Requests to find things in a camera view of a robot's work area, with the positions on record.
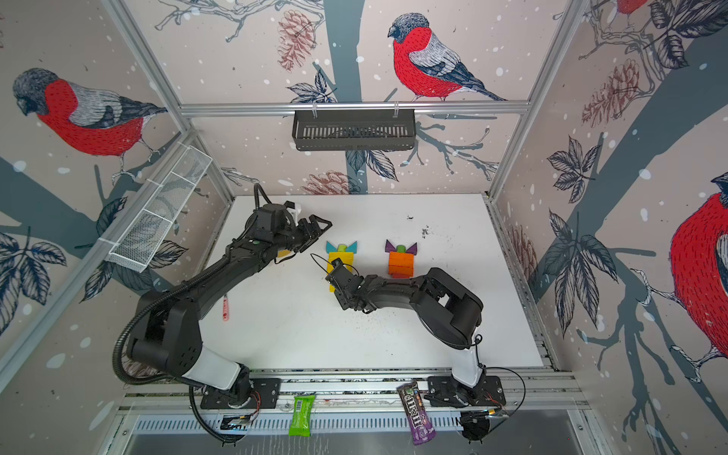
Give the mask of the orange long block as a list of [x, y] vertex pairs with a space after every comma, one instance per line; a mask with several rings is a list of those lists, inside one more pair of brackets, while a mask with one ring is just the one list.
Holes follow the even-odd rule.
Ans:
[[393, 261], [389, 263], [389, 269], [392, 270], [399, 270], [399, 269], [413, 269], [413, 262], [412, 261]]
[[411, 278], [413, 277], [413, 269], [407, 270], [407, 269], [399, 269], [399, 270], [392, 270], [388, 269], [388, 273], [391, 276], [392, 274], [402, 274], [402, 275], [409, 275]]

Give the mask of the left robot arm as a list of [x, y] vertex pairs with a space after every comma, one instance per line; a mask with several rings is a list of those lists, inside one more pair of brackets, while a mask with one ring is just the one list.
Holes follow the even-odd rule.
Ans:
[[243, 232], [217, 262], [168, 291], [140, 298], [113, 348], [118, 379], [129, 385], [172, 379], [221, 392], [246, 388], [244, 365], [205, 347], [199, 322], [240, 282], [280, 263], [280, 252], [293, 258], [332, 227], [316, 215], [297, 218], [295, 203], [272, 202], [261, 185], [254, 187], [254, 203]]

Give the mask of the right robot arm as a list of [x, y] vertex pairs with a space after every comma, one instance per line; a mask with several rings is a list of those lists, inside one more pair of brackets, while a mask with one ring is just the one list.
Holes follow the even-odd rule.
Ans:
[[482, 323], [482, 301], [449, 273], [432, 267], [427, 274], [409, 279], [362, 276], [335, 263], [326, 275], [342, 309], [370, 314], [384, 308], [415, 312], [426, 330], [445, 346], [470, 353], [470, 365], [453, 367], [451, 378], [435, 384], [426, 394], [434, 406], [465, 408], [481, 406], [479, 386], [483, 375], [473, 349], [482, 339], [476, 329]]

